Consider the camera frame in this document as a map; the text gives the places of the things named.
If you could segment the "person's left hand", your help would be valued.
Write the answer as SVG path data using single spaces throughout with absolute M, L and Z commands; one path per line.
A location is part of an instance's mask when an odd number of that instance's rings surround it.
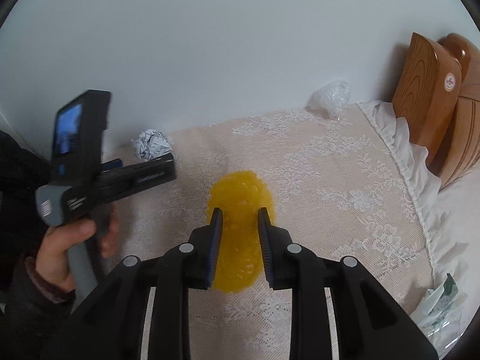
M 68 251 L 92 238 L 97 226 L 92 219 L 81 219 L 60 227 L 49 227 L 35 258 L 35 271 L 47 283 L 64 293 L 75 288 Z

